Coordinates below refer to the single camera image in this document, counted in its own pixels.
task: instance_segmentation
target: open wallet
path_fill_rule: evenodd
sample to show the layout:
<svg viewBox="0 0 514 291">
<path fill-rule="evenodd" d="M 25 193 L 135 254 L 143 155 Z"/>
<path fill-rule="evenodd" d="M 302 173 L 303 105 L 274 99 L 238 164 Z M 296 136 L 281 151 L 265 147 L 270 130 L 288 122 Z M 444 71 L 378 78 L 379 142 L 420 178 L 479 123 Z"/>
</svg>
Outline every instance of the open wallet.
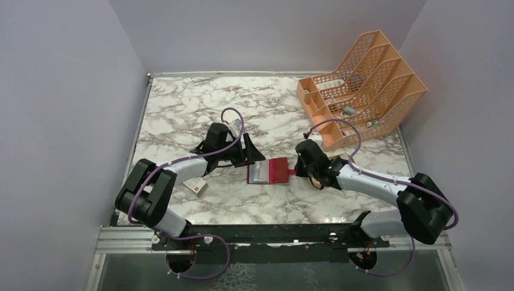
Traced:
<svg viewBox="0 0 514 291">
<path fill-rule="evenodd" d="M 289 175 L 294 175 L 294 170 L 287 168 L 287 158 L 267 159 L 255 162 L 248 166 L 248 184 L 278 184 L 287 183 Z"/>
</svg>

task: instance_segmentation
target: marble tabletop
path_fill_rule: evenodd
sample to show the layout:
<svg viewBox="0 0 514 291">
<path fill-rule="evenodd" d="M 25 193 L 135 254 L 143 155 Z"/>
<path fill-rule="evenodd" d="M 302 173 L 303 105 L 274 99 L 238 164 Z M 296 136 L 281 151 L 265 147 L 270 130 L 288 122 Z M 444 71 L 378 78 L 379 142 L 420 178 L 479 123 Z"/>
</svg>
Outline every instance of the marble tabletop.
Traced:
<svg viewBox="0 0 514 291">
<path fill-rule="evenodd" d="M 295 95 L 299 78 L 289 76 L 155 78 L 136 145 L 133 164 L 141 158 L 170 161 L 186 155 L 204 138 L 226 107 L 238 109 L 245 131 L 266 158 L 286 156 L 296 163 L 295 145 L 309 121 Z M 226 113 L 230 121 L 236 118 Z M 350 154 L 355 148 L 344 149 Z M 397 133 L 366 141 L 355 156 L 359 166 L 409 176 Z M 353 191 L 317 190 L 306 178 L 289 183 L 248 185 L 247 168 L 216 169 L 204 177 L 200 195 L 175 185 L 169 208 L 194 224 L 286 224 L 351 222 L 362 211 L 394 209 L 384 201 Z M 120 213 L 119 225 L 127 225 Z"/>
</svg>

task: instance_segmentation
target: floor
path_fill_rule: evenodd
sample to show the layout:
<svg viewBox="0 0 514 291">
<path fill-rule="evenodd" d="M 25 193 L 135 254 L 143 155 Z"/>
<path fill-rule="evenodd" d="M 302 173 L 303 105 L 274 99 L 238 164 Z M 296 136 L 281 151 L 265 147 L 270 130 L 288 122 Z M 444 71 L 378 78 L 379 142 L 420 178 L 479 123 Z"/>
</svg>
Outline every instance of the floor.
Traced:
<svg viewBox="0 0 514 291">
<path fill-rule="evenodd" d="M 225 107 L 237 108 L 245 131 L 267 158 L 286 156 L 296 163 L 295 145 L 309 121 L 295 95 L 299 78 L 289 76 L 155 78 L 133 158 L 155 162 L 186 155 L 220 122 Z M 236 115 L 227 113 L 227 119 Z M 350 154 L 354 147 L 344 149 Z M 409 176 L 397 133 L 366 141 L 356 155 L 359 166 Z M 216 169 L 204 177 L 200 195 L 184 185 L 173 190 L 169 208 L 194 224 L 286 224 L 350 222 L 362 211 L 394 209 L 384 201 L 352 191 L 317 190 L 308 179 L 291 176 L 288 184 L 248 185 L 247 169 Z M 121 213 L 119 225 L 127 225 Z"/>
</svg>

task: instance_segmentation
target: gray backdrop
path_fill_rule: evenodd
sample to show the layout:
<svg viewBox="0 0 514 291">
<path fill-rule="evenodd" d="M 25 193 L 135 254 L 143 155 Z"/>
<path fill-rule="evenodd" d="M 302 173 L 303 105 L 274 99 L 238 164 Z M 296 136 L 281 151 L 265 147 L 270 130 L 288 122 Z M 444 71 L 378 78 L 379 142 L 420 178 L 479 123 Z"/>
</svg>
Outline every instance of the gray backdrop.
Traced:
<svg viewBox="0 0 514 291">
<path fill-rule="evenodd" d="M 84 290 L 145 70 L 106 0 L 0 2 L 0 290 Z"/>
<path fill-rule="evenodd" d="M 110 0 L 152 73 L 333 70 L 357 37 L 397 48 L 426 0 Z"/>
<path fill-rule="evenodd" d="M 429 0 L 400 49 L 429 88 L 402 127 L 416 171 L 461 214 L 466 290 L 512 290 L 514 2 Z"/>
</svg>

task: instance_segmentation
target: purple cable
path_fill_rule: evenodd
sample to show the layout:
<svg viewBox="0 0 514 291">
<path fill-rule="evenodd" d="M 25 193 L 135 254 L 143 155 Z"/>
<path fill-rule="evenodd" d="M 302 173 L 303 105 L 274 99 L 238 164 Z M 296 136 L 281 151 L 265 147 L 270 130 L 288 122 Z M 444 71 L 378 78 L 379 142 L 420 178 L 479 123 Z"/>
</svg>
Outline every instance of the purple cable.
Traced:
<svg viewBox="0 0 514 291">
<path fill-rule="evenodd" d="M 173 160 L 171 162 L 166 162 L 166 163 L 160 165 L 159 167 L 155 168 L 154 171 L 152 171 L 148 175 L 148 177 L 145 179 L 145 181 L 141 184 L 141 187 L 138 189 L 138 191 L 136 192 L 136 195 L 134 195 L 134 198 L 132 199 L 132 203 L 130 203 L 130 207 L 128 208 L 128 213 L 127 213 L 128 221 L 130 223 L 138 223 L 137 221 L 132 219 L 132 213 L 134 212 L 134 207 L 136 205 L 136 201 L 141 196 L 141 193 L 143 192 L 144 187 L 146 187 L 146 185 L 148 185 L 150 180 L 152 180 L 153 176 L 155 176 L 155 174 L 159 170 L 161 170 L 161 169 L 163 169 L 163 168 L 165 168 L 165 167 L 167 167 L 167 166 L 169 166 L 171 164 L 176 164 L 177 162 L 183 162 L 183 161 L 187 161 L 189 159 L 199 159 L 199 158 L 205 158 L 206 156 L 217 155 L 219 153 L 222 153 L 222 152 L 228 150 L 229 148 L 234 146 L 241 139 L 242 133 L 244 131 L 244 120 L 242 118 L 242 115 L 241 115 L 241 113 L 239 111 L 237 111 L 237 109 L 232 108 L 232 107 L 227 107 L 227 108 L 223 109 L 223 111 L 221 112 L 221 121 L 224 121 L 223 120 L 223 113 L 225 113 L 227 110 L 232 110 L 235 113 L 237 113 L 239 115 L 240 120 L 241 120 L 241 130 L 239 131 L 239 134 L 236 137 L 236 139 L 234 139 L 234 141 L 231 144 L 227 145 L 226 147 L 224 147 L 221 150 L 217 150 L 217 151 L 214 151 L 214 152 L 211 152 L 211 153 L 204 153 L 202 155 L 197 155 L 197 156 L 184 156 L 182 158 L 175 159 L 175 160 Z"/>
<path fill-rule="evenodd" d="M 459 222 L 459 215 L 457 213 L 457 210 L 455 209 L 455 207 L 453 205 L 451 205 L 451 203 L 448 202 L 448 200 L 446 200 L 443 197 L 437 195 L 435 192 L 430 191 L 428 189 L 425 189 L 425 188 L 423 188 L 421 186 L 418 186 L 418 185 L 410 183 L 410 182 L 395 181 L 393 179 L 382 177 L 380 175 L 376 175 L 374 173 L 366 172 L 366 171 L 364 171 L 362 169 L 357 168 L 357 166 L 355 166 L 352 163 L 352 161 L 353 161 L 353 157 L 355 156 L 355 154 L 361 149 L 362 136 L 361 136 L 361 133 L 359 132 L 359 130 L 355 127 L 355 125 L 353 125 L 353 124 L 349 123 L 348 121 L 346 121 L 344 119 L 341 119 L 341 118 L 330 118 L 330 119 L 322 121 L 322 122 L 314 125 L 313 127 L 311 127 L 309 129 L 309 132 L 312 132 L 312 130 L 314 130 L 315 128 L 317 128 L 321 124 L 325 124 L 325 123 L 330 122 L 330 121 L 339 121 L 339 122 L 342 122 L 344 124 L 347 124 L 357 134 L 357 138 L 359 139 L 359 143 L 357 144 L 357 148 L 353 151 L 353 153 L 350 155 L 350 157 L 348 157 L 348 164 L 350 165 L 350 167 L 354 171 L 356 171 L 358 173 L 362 173 L 362 174 L 364 174 L 366 176 L 369 176 L 369 177 L 372 177 L 372 178 L 375 178 L 375 179 L 378 179 L 378 180 L 385 181 L 385 182 L 397 183 L 397 184 L 400 184 L 400 185 L 410 186 L 410 187 L 416 188 L 418 190 L 421 190 L 421 191 L 425 192 L 426 194 L 429 194 L 430 196 L 432 196 L 432 197 L 440 200 L 442 203 L 444 203 L 444 205 L 446 205 L 453 213 L 453 222 L 449 226 L 445 227 L 444 229 L 452 229 L 452 228 L 454 228 L 457 225 L 457 223 Z M 366 272 L 366 270 L 363 270 L 362 268 L 359 268 L 359 267 L 357 267 L 357 269 L 359 271 L 362 271 L 362 272 L 366 273 L 366 274 L 373 275 L 373 276 L 379 276 L 379 277 L 396 276 L 396 275 L 402 274 L 403 272 L 405 272 L 408 268 L 410 268 L 412 266 L 412 264 L 414 263 L 414 259 L 416 258 L 416 247 L 415 247 L 414 239 L 412 237 L 410 239 L 412 240 L 412 255 L 410 256 L 409 262 L 402 269 L 400 269 L 398 271 L 395 271 L 395 272 L 392 272 L 392 273 L 379 273 L 379 272 L 370 272 L 370 271 Z"/>
<path fill-rule="evenodd" d="M 216 278 L 217 276 L 223 274 L 228 268 L 229 268 L 229 265 L 230 265 L 230 248 L 229 248 L 229 244 L 227 244 L 227 242 L 221 238 L 220 236 L 217 236 L 217 235 L 193 235 L 193 236 L 187 236 L 185 238 L 177 238 L 175 236 L 171 236 L 165 232 L 162 232 L 162 234 L 164 234 L 164 236 L 170 238 L 170 239 L 174 239 L 176 241 L 188 241 L 190 239 L 196 239 L 196 238 L 204 238 L 206 236 L 211 236 L 212 238 L 216 238 L 216 239 L 219 239 L 223 245 L 225 245 L 225 249 L 227 250 L 227 261 L 225 262 L 225 264 L 223 265 L 223 268 L 216 274 L 214 275 L 210 275 L 210 276 L 205 276 L 205 277 L 197 277 L 197 276 L 190 276 L 190 275 L 182 275 L 182 274 L 179 274 L 179 273 L 175 273 L 172 268 L 170 267 L 169 265 L 169 262 L 168 262 L 168 259 L 166 259 L 166 266 L 168 267 L 168 269 L 170 270 L 170 273 L 171 274 L 174 274 L 174 275 L 177 275 L 179 277 L 182 277 L 182 278 L 187 278 L 187 279 L 193 279 L 193 280 L 209 280 L 209 279 L 213 279 L 213 278 Z"/>
<path fill-rule="evenodd" d="M 173 160 L 171 162 L 164 163 L 164 164 L 160 165 L 159 167 L 155 168 L 154 171 L 152 171 L 148 175 L 148 177 L 145 179 L 145 181 L 141 184 L 141 187 L 136 192 L 136 195 L 134 195 L 134 198 L 132 199 L 132 203 L 130 203 L 130 207 L 128 208 L 128 212 L 127 212 L 128 221 L 130 221 L 131 223 L 138 223 L 137 221 L 132 219 L 132 213 L 134 212 L 134 206 L 136 205 L 136 201 L 138 200 L 138 198 L 141 196 L 141 193 L 143 192 L 144 187 L 146 187 L 146 185 L 148 185 L 150 180 L 152 180 L 153 176 L 159 170 L 161 170 L 161 169 L 163 169 L 163 168 L 165 168 L 165 167 L 167 167 L 167 166 L 169 166 L 171 164 L 176 164 L 177 162 L 183 162 L 183 161 L 187 161 L 189 159 L 199 159 L 199 158 L 205 158 L 206 156 L 217 155 L 217 154 L 219 154 L 221 152 L 224 152 L 224 151 L 228 150 L 229 148 L 234 146 L 241 139 L 241 136 L 242 136 L 242 134 L 244 132 L 244 120 L 242 118 L 242 115 L 241 115 L 241 113 L 239 111 L 237 111 L 237 109 L 232 108 L 232 107 L 227 107 L 227 108 L 223 109 L 223 111 L 221 112 L 221 121 L 224 121 L 223 120 L 223 114 L 227 110 L 232 110 L 235 113 L 237 113 L 237 115 L 239 115 L 239 118 L 241 120 L 241 129 L 240 129 L 239 134 L 236 137 L 236 139 L 234 139 L 234 141 L 231 144 L 227 145 L 226 147 L 224 147 L 221 150 L 217 150 L 217 151 L 214 151 L 214 152 L 211 152 L 211 153 L 205 153 L 205 154 L 202 154 L 202 155 L 185 156 L 185 157 L 182 157 L 182 158 L 175 159 L 175 160 Z M 214 277 L 217 277 L 217 276 L 221 275 L 223 272 L 225 272 L 228 269 L 228 267 L 230 265 L 230 249 L 229 249 L 229 245 L 227 244 L 227 242 L 224 239 L 222 239 L 220 236 L 210 235 L 209 234 L 209 235 L 194 235 L 194 236 L 188 236 L 188 237 L 185 237 L 185 238 L 177 238 L 177 237 L 171 236 L 171 235 L 169 235 L 168 233 L 165 233 L 165 232 L 161 232 L 161 233 L 164 234 L 165 236 L 167 236 L 168 238 L 175 239 L 177 241 L 185 241 L 185 240 L 188 240 L 188 239 L 196 239 L 196 238 L 203 238 L 205 236 L 212 236 L 213 238 L 219 239 L 225 245 L 225 248 L 227 249 L 227 262 L 225 263 L 223 268 L 218 273 L 216 273 L 214 275 L 206 276 L 206 277 L 195 277 L 195 276 L 188 276 L 188 275 L 182 275 L 182 277 L 188 278 L 188 279 L 196 279 L 196 280 L 207 280 L 207 279 L 212 279 Z"/>
</svg>

